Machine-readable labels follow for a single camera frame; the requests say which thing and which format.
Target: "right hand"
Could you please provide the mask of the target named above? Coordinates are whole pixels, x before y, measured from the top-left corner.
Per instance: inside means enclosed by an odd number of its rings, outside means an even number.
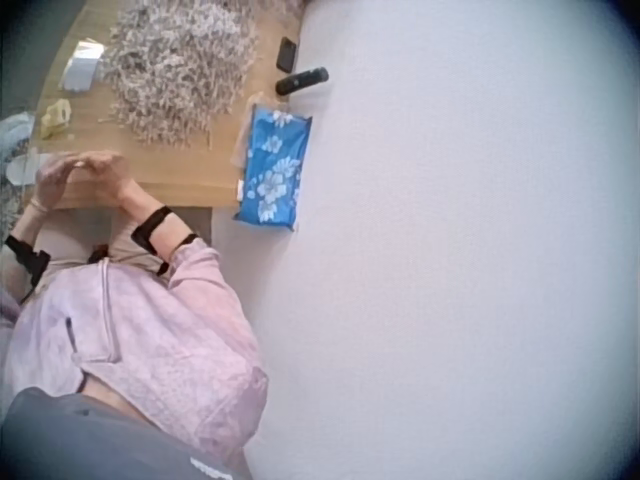
[[[105,193],[116,201],[135,183],[129,174],[126,159],[118,152],[83,152],[78,155],[78,160],[84,162],[84,168],[94,175]]]

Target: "blue floral pouch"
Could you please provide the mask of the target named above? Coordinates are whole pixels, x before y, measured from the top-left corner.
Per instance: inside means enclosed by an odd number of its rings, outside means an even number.
[[[311,118],[256,106],[236,219],[293,230]]]

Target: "white flower pattern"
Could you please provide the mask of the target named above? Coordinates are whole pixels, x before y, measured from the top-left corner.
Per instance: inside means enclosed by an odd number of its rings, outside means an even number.
[[[267,138],[267,141],[262,145],[262,150],[265,152],[278,153],[280,151],[280,147],[282,146],[282,140],[279,139],[276,135]]]
[[[276,127],[283,128],[291,120],[293,120],[293,115],[287,112],[281,112],[279,110],[273,112],[273,123]]]
[[[283,174],[286,178],[291,178],[296,173],[296,169],[300,165],[300,160],[293,160],[291,157],[285,157],[278,160],[273,167],[273,171]]]
[[[260,203],[258,203],[258,218],[262,223],[273,220],[277,211],[278,207],[275,203],[268,203],[264,200],[260,200]]]
[[[267,170],[264,174],[264,181],[258,186],[257,191],[258,195],[264,197],[265,202],[275,202],[287,193],[284,176],[281,173],[273,173],[271,170]]]

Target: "smartphone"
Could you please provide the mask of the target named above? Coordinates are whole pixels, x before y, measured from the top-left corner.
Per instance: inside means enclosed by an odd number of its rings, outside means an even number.
[[[278,67],[278,70],[282,70],[285,73],[293,72],[293,66],[296,63],[297,50],[298,45],[287,37],[282,37],[282,40],[280,41],[280,51],[278,52],[278,60],[276,61],[276,67]]]

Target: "wooden table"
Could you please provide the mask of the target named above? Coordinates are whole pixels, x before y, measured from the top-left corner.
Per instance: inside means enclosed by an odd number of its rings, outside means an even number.
[[[259,41],[257,60],[251,67],[244,91],[234,103],[232,112],[212,119],[211,137],[197,134],[189,148],[144,145],[129,127],[113,122],[100,123],[108,117],[115,96],[106,84],[94,81],[89,92],[73,94],[59,90],[65,65],[79,40],[91,38],[109,41],[109,29],[117,19],[121,0],[87,0],[64,39],[49,70],[38,103],[32,146],[40,152],[117,150],[130,159],[134,178],[161,202],[172,206],[234,206],[238,179],[242,171],[231,164],[231,155],[241,129],[247,100],[264,92],[277,101],[274,84],[285,74],[276,69],[280,40],[287,36],[295,42],[300,22],[291,19],[286,25],[275,14],[263,14],[257,22]],[[71,103],[71,123],[67,130],[46,140],[40,139],[39,121],[46,107],[60,98]],[[73,173],[60,208],[108,205],[108,199],[97,193],[86,172]]]

